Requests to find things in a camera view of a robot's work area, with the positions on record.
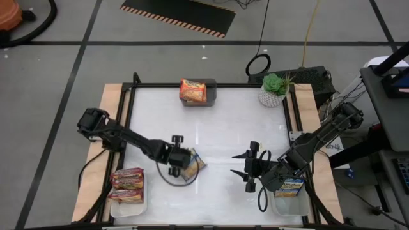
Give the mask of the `white paper sheet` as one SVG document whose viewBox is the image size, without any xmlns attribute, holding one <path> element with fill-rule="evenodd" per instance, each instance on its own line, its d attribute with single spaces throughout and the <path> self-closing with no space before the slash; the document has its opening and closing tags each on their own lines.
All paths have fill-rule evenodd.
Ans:
<svg viewBox="0 0 409 230">
<path fill-rule="evenodd" d="M 341 138 L 337 137 L 331 143 L 326 144 L 325 149 L 326 149 L 327 155 L 330 157 L 341 152 L 344 149 L 343 144 L 341 142 Z M 337 169 L 337 170 L 338 169 L 339 170 L 340 169 L 350 169 L 350 165 L 344 164 L 339 167 L 335 167 L 334 169 Z"/>
</svg>

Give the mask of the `green succulent in white pot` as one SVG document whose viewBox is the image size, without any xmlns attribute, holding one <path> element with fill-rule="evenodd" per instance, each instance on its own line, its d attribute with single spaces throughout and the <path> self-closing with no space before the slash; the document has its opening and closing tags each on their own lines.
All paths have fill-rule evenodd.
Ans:
<svg viewBox="0 0 409 230">
<path fill-rule="evenodd" d="M 264 76 L 258 99 L 265 107 L 277 107 L 282 104 L 289 93 L 290 86 L 294 84 L 293 77 L 289 73 L 284 77 L 271 73 Z"/>
</svg>

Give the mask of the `black hazard-striped floor mat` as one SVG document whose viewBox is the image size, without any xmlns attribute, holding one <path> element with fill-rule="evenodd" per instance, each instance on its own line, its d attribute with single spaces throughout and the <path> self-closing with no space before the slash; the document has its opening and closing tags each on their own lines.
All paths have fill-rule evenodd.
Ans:
<svg viewBox="0 0 409 230">
<path fill-rule="evenodd" d="M 120 9 L 149 19 L 224 38 L 234 10 L 198 0 L 125 0 Z"/>
</svg>

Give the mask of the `black perforated computer case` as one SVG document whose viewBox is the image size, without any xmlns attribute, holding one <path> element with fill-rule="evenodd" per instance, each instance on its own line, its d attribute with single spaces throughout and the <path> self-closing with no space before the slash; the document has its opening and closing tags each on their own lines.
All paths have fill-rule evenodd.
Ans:
<svg viewBox="0 0 409 230">
<path fill-rule="evenodd" d="M 331 73 L 325 69 L 324 66 L 310 67 L 310 68 L 298 68 L 294 70 L 283 70 L 278 72 L 268 72 L 268 68 L 265 68 L 259 73 L 250 73 L 249 67 L 245 69 L 245 73 L 248 76 L 248 83 L 251 84 L 263 84 L 264 76 L 271 73 L 277 74 L 279 77 L 284 77 L 289 73 L 293 77 L 294 85 L 290 86 L 289 93 L 292 98 L 295 98 L 295 86 L 303 86 L 304 84 L 310 85 L 313 90 L 314 99 L 316 102 L 316 108 L 318 109 L 328 99 L 331 99 L 336 92 L 333 84 Z"/>
</svg>

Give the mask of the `black monitor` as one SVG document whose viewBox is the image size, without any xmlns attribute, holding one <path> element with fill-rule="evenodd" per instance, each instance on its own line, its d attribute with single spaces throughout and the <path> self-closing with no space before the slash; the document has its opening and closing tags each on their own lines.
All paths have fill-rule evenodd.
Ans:
<svg viewBox="0 0 409 230">
<path fill-rule="evenodd" d="M 389 98 L 409 98 L 409 67 L 394 68 L 381 80 L 381 84 Z"/>
</svg>

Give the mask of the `grey desk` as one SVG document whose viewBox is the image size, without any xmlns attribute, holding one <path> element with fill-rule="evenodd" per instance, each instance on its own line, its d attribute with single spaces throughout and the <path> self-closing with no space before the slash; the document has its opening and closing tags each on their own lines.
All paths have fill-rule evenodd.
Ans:
<svg viewBox="0 0 409 230">
<path fill-rule="evenodd" d="M 409 98 L 389 98 L 372 68 L 361 68 L 360 75 L 392 149 L 409 152 Z"/>
</svg>

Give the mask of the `orange shop vacuum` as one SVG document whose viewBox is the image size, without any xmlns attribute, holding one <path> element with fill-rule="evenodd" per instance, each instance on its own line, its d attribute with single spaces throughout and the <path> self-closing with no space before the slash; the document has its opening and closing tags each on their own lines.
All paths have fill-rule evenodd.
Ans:
<svg viewBox="0 0 409 230">
<path fill-rule="evenodd" d="M 23 10 L 17 0 L 0 0 L 0 31 L 11 31 L 22 22 L 32 22 L 36 15 Z"/>
</svg>

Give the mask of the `grey plastic bin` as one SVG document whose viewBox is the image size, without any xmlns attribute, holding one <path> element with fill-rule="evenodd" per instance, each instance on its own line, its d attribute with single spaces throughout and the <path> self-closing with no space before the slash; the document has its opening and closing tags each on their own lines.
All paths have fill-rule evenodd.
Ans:
<svg viewBox="0 0 409 230">
<path fill-rule="evenodd" d="M 215 79 L 188 79 L 200 83 L 206 84 L 206 95 L 207 102 L 191 102 L 186 100 L 181 100 L 182 104 L 186 107 L 211 107 L 214 105 L 217 98 L 217 83 Z"/>
</svg>

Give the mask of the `blue soy sauce ramen pack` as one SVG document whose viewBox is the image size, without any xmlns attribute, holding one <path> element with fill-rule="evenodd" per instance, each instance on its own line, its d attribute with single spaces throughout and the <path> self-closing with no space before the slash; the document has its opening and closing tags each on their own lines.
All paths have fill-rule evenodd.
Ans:
<svg viewBox="0 0 409 230">
<path fill-rule="evenodd" d="M 186 169 L 181 170 L 181 176 L 185 181 L 194 178 L 198 171 L 206 167 L 206 163 L 201 159 L 199 153 L 194 149 L 190 149 L 191 160 Z"/>
<path fill-rule="evenodd" d="M 274 192 L 276 197 L 296 197 L 304 185 L 303 179 L 287 178 L 281 188 Z"/>
</svg>

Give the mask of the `black keyboard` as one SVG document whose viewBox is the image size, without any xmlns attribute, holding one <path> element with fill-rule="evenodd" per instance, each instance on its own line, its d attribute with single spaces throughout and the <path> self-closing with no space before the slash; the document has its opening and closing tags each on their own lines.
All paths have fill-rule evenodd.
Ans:
<svg viewBox="0 0 409 230">
<path fill-rule="evenodd" d="M 405 194 L 409 196 L 409 158 L 392 159 L 392 164 L 397 171 L 400 184 L 402 185 Z"/>
</svg>

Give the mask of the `orange chicken ramen pack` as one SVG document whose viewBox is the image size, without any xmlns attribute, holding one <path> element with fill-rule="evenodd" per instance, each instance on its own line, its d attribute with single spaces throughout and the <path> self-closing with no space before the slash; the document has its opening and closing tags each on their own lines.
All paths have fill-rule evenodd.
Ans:
<svg viewBox="0 0 409 230">
<path fill-rule="evenodd" d="M 191 102 L 207 102 L 206 84 L 188 79 L 182 79 L 180 99 Z"/>
</svg>

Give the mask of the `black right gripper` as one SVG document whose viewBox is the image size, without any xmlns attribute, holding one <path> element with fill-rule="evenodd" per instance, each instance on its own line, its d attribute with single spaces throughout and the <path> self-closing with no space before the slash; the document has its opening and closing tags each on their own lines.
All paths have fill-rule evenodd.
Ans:
<svg viewBox="0 0 409 230">
<path fill-rule="evenodd" d="M 261 178 L 262 175 L 267 173 L 272 166 L 277 163 L 271 161 L 272 153 L 270 150 L 264 150 L 260 156 L 257 154 L 260 149 L 260 143 L 250 142 L 250 149 L 241 155 L 233 156 L 233 158 L 245 158 L 245 172 L 240 172 L 236 170 L 231 170 L 231 172 L 237 174 L 239 177 L 246 181 L 245 191 L 255 192 L 256 191 L 256 178 Z"/>
</svg>

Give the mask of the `black metal table frame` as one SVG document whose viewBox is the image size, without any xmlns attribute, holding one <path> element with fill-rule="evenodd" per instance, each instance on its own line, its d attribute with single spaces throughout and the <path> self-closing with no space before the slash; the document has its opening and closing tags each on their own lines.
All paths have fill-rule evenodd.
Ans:
<svg viewBox="0 0 409 230">
<path fill-rule="evenodd" d="M 115 117 L 119 117 L 119 121 L 123 125 L 130 123 L 130 116 L 132 114 L 133 99 L 135 95 L 135 84 L 121 83 L 121 84 L 106 84 L 102 94 L 100 108 L 110 112 Z M 292 123 L 295 122 L 294 108 L 299 110 L 300 122 L 305 129 L 316 128 L 318 126 L 318 114 L 315 109 L 315 100 L 312 86 L 309 84 L 295 84 L 293 92 L 289 95 L 289 99 L 297 99 L 297 104 L 288 102 L 288 115 Z M 105 151 L 100 142 L 93 142 L 90 144 L 87 160 L 92 160 L 92 163 L 83 171 L 83 183 L 79 190 L 75 208 L 73 211 L 72 222 L 112 222 L 108 214 L 111 204 L 103 200 L 95 209 L 93 215 L 87 215 L 86 212 L 92 208 L 92 202 L 99 198 L 100 194 L 108 186 L 107 180 L 109 175 L 116 169 L 123 167 L 125 158 L 125 150 L 122 151 Z M 334 181 L 332 179 L 332 172 L 329 160 L 325 158 L 324 151 L 320 151 L 316 156 L 314 163 L 316 167 L 316 174 L 313 176 L 313 182 L 317 188 L 322 188 L 324 185 L 331 186 L 329 192 L 320 192 L 320 197 L 327 209 L 332 212 L 335 219 L 342 222 L 343 216 L 341 207 L 336 197 Z"/>
</svg>

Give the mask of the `white rectangular tray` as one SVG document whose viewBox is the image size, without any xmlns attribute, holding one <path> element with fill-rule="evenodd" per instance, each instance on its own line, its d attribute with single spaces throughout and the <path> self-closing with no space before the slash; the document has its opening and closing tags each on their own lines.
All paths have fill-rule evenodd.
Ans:
<svg viewBox="0 0 409 230">
<path fill-rule="evenodd" d="M 144 194 L 144 201 L 143 203 L 119 203 L 115 200 L 112 200 L 112 204 L 111 204 L 111 210 L 110 210 L 110 214 L 112 217 L 114 218 L 122 218 L 122 217 L 131 217 L 131 216 L 137 216 L 142 214 L 143 212 L 146 211 L 147 209 L 147 186 L 146 186 L 146 179 L 144 178 L 144 187 L 137 189 L 137 190 L 142 190 L 143 194 Z"/>
<path fill-rule="evenodd" d="M 287 178 L 280 177 L 280 181 L 284 181 Z M 306 182 L 296 197 L 276 197 L 274 192 L 270 194 L 270 204 L 272 205 L 272 211 L 282 217 L 301 217 L 308 216 L 309 214 L 309 197 L 305 190 Z"/>
</svg>

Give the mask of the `black desk leg beam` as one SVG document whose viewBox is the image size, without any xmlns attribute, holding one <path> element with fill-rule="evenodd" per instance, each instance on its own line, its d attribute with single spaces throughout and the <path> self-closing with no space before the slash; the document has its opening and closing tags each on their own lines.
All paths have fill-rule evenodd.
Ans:
<svg viewBox="0 0 409 230">
<path fill-rule="evenodd" d="M 390 142 L 384 128 L 381 125 L 372 126 L 368 131 L 365 141 L 329 157 L 330 166 L 332 169 L 335 169 L 336 167 L 349 164 L 350 162 L 388 148 L 390 148 Z"/>
</svg>

